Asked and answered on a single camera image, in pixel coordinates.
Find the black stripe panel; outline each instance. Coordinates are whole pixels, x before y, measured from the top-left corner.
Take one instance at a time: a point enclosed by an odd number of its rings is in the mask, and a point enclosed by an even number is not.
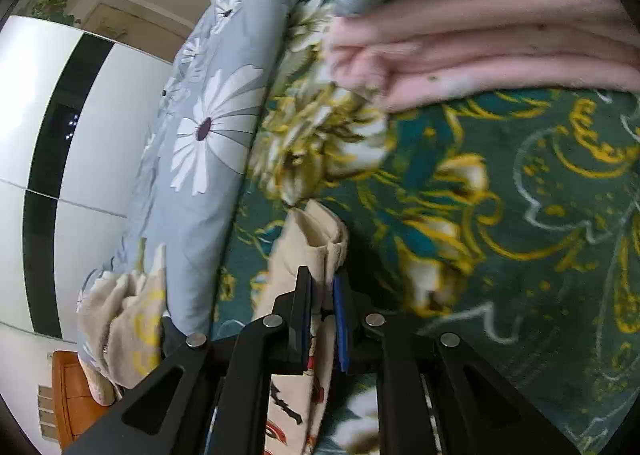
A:
[[[47,336],[62,337],[53,265],[57,198],[84,102],[112,47],[111,41],[82,35],[53,90],[33,151],[22,222],[24,284],[33,330]]]

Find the brown leather furniture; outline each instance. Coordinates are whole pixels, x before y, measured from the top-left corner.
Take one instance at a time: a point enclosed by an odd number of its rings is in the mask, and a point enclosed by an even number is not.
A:
[[[91,397],[75,352],[54,352],[51,375],[58,440],[64,449],[109,408],[99,405]]]

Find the beige cloth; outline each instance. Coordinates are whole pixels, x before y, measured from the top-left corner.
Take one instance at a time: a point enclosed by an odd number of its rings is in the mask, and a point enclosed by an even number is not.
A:
[[[273,375],[267,415],[265,453],[310,454],[316,444],[334,364],[335,319],[321,320],[320,310],[332,308],[335,271],[347,253],[347,230],[331,211],[310,200],[304,211],[289,210],[282,233],[269,257],[269,278],[254,319],[271,313],[280,294],[293,291],[300,266],[314,279],[311,350],[302,375]]]
[[[82,362],[94,399],[113,402],[111,383],[133,388],[160,363],[160,319],[166,308],[165,248],[156,249],[151,272],[143,271],[144,240],[136,268],[125,275],[104,272],[82,297],[78,323],[95,364]]]

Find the pink cloth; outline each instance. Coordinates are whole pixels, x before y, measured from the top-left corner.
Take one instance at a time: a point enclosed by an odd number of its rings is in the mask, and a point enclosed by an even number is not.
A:
[[[338,85],[402,110],[494,88],[640,90],[634,34],[619,0],[395,0],[334,18],[326,58]]]

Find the green plant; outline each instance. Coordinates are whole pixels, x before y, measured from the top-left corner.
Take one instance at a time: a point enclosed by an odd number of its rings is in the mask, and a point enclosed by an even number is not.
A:
[[[29,0],[20,9],[18,14],[39,18],[43,20],[55,21],[64,25],[80,23],[80,20],[72,14],[65,14],[66,4],[69,0]]]

